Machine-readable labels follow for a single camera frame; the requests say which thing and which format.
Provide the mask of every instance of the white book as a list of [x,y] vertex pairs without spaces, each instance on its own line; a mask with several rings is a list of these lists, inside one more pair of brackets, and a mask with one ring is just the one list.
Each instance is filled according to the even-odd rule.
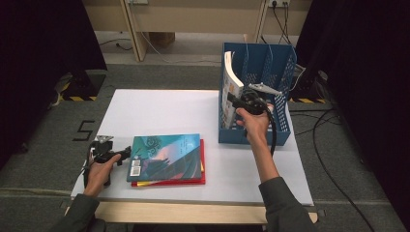
[[233,94],[236,98],[240,98],[242,91],[244,90],[244,83],[236,76],[232,70],[232,52],[226,51],[224,54],[224,72],[223,72],[223,89],[222,89],[222,127],[229,129],[232,127],[235,121],[235,108],[232,106],[232,102],[229,101],[228,93]]

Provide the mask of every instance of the hand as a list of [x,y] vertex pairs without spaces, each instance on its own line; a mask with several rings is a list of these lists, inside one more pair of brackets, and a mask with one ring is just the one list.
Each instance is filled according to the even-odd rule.
[[264,111],[260,115],[252,115],[243,108],[237,108],[236,113],[243,120],[237,120],[237,124],[247,129],[247,139],[250,145],[267,145],[266,132],[269,127],[268,114]]
[[93,162],[88,173],[88,184],[84,190],[84,195],[97,197],[103,190],[103,184],[108,181],[112,165],[121,158],[120,154],[115,155],[106,163]]

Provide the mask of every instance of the gray carpet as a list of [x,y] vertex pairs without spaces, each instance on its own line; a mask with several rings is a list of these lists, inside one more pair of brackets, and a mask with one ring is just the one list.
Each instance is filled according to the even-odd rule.
[[[13,155],[0,172],[0,231],[46,231],[64,215],[85,151],[103,119],[115,89],[219,88],[220,67],[110,65],[96,101],[62,101],[50,109],[28,141],[29,151]],[[327,109],[329,104],[290,103],[290,110]],[[319,211],[319,231],[369,231],[335,187],[316,156],[311,130],[323,112],[291,112],[311,195]],[[333,111],[326,118],[337,116]],[[92,131],[77,132],[83,126]],[[321,158],[340,187],[357,203],[376,231],[405,231],[373,174],[361,164],[360,150],[338,117],[320,126]],[[110,223],[108,231],[130,225]]]

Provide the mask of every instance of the perforated plastic basket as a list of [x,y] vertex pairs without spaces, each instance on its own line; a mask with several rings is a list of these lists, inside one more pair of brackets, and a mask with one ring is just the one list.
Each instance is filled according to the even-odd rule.
[[[236,124],[230,129],[225,129],[221,126],[221,95],[225,51],[234,52],[232,69],[244,83],[244,90],[246,90],[250,84],[263,82],[264,85],[270,86],[283,93],[282,96],[267,95],[268,101],[275,106],[273,116],[277,125],[277,145],[283,146],[290,135],[285,107],[296,64],[296,54],[293,46],[262,43],[223,44],[220,70],[219,143],[249,144],[248,140],[244,137],[244,128]],[[268,129],[267,138],[271,145],[271,129]]]

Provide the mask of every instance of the human arm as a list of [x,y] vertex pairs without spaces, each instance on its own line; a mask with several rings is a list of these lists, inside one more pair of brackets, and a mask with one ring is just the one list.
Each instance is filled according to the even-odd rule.
[[97,196],[103,190],[103,184],[108,180],[112,165],[120,159],[116,155],[106,163],[94,162],[88,174],[88,184],[83,194],[78,194],[67,214],[49,230],[61,232],[85,231],[89,222],[94,218],[100,202]]
[[243,118],[237,124],[247,129],[247,139],[258,169],[268,231],[316,231],[306,209],[279,176],[266,138],[269,127],[267,113],[251,115],[243,108],[236,112]]

